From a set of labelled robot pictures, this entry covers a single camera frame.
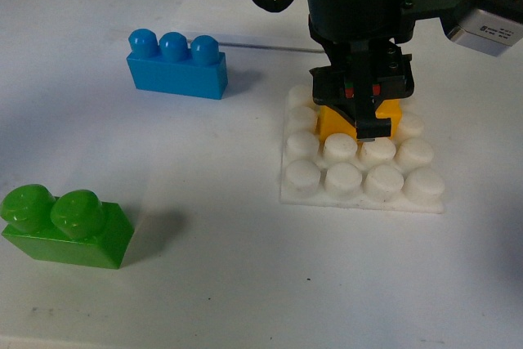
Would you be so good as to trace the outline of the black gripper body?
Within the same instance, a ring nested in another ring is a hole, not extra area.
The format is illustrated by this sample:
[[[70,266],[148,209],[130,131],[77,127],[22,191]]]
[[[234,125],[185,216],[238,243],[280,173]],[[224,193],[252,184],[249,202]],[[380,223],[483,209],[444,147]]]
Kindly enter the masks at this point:
[[[410,58],[399,45],[417,20],[450,14],[462,0],[307,0],[311,38],[330,64],[311,70],[313,99],[338,112],[359,140],[391,135],[384,102],[411,96]]]

